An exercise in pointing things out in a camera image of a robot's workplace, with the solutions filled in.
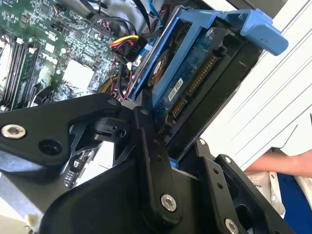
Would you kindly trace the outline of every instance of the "ram slot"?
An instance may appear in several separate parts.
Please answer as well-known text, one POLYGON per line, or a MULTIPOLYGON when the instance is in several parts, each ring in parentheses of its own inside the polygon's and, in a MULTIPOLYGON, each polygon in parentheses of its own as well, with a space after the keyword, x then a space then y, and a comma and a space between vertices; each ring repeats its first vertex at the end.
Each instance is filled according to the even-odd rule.
POLYGON ((11 107, 13 104, 13 99, 16 95, 16 88, 20 80, 20 74, 25 60, 26 52, 27 47, 25 47, 23 44, 15 42, 2 99, 2 104, 5 106, 11 107))
POLYGON ((27 106, 27 94, 30 92, 30 85, 33 83, 33 73, 36 65, 36 60, 39 55, 39 49, 32 48, 33 53, 28 53, 22 69, 20 81, 16 89, 12 109, 24 108, 27 106))

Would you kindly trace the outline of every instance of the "white metal panel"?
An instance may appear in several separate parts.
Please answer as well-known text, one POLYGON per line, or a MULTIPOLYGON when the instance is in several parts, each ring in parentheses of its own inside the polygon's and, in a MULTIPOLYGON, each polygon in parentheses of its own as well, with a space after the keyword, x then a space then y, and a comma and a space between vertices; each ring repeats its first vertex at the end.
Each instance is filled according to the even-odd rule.
POLYGON ((228 154, 245 169, 272 146, 284 146, 295 127, 310 116, 311 15, 310 0, 289 0, 275 17, 274 25, 289 47, 277 57, 264 53, 204 132, 202 138, 214 156, 228 154))

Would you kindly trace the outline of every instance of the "green circuit board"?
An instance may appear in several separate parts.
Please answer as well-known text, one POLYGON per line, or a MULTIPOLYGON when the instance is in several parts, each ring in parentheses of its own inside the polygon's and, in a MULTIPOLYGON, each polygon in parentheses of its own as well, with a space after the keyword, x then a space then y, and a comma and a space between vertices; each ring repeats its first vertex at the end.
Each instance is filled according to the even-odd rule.
MULTIPOLYGON (((99 24, 85 31, 67 29, 54 11, 56 4, 55 0, 0 0, 0 32, 7 34, 11 42, 18 38, 39 51, 31 71, 31 86, 38 82, 52 86, 56 101, 79 97, 78 93, 97 92, 109 74, 117 72, 118 66, 111 71, 115 57, 109 48, 115 38, 99 24), (89 73, 92 78, 81 74, 73 74, 75 78, 71 78, 74 84, 89 79, 87 90, 76 90, 73 94, 72 85, 63 80, 70 61, 92 70, 89 73)), ((81 29, 90 24, 70 9, 60 16, 73 28, 81 29)), ((20 79, 18 83, 19 92, 24 92, 23 82, 20 79)))

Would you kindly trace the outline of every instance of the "screw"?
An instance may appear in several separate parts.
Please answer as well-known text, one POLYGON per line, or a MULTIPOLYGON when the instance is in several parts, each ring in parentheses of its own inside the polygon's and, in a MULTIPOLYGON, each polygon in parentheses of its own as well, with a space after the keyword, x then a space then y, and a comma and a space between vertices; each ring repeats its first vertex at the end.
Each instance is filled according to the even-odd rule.
POLYGON ((144 114, 144 115, 146 115, 146 116, 148 115, 148 111, 145 110, 145 109, 142 109, 142 110, 141 110, 141 113, 144 114))
POLYGON ((166 210, 170 212, 174 212, 176 210, 176 200, 172 196, 165 194, 161 196, 160 201, 166 210))
POLYGON ((206 142, 203 139, 199 139, 200 144, 206 145, 206 142))
POLYGON ((2 127, 1 134, 9 139, 21 139, 26 135, 26 130, 16 124, 8 124, 2 127))
POLYGON ((206 37, 207 37, 207 38, 212 34, 212 32, 214 31, 214 29, 215 29, 215 28, 210 28, 210 29, 208 29, 208 31, 207 31, 207 33, 206 33, 206 37))
POLYGON ((108 102, 109 104, 113 105, 113 106, 116 106, 116 105, 117 105, 116 101, 115 101, 115 100, 112 100, 112 99, 107 100, 107 102, 108 102))
POLYGON ((238 234, 238 227, 236 224, 229 218, 225 220, 225 226, 226 228, 231 232, 231 234, 238 234))
POLYGON ((229 164, 232 163, 232 161, 230 160, 229 157, 226 157, 226 156, 225 156, 224 159, 225 159, 225 161, 226 161, 227 163, 229 163, 229 164))

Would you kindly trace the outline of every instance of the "black mounting arm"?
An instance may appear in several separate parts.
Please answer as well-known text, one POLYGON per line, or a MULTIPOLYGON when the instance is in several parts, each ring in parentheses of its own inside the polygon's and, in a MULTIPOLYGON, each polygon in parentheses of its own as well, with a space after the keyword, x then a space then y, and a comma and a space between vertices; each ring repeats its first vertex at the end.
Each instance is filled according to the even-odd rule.
POLYGON ((0 115, 0 171, 25 181, 52 183, 81 151, 115 143, 115 166, 50 204, 40 234, 294 233, 202 139, 172 168, 148 100, 130 108, 96 94, 0 115))

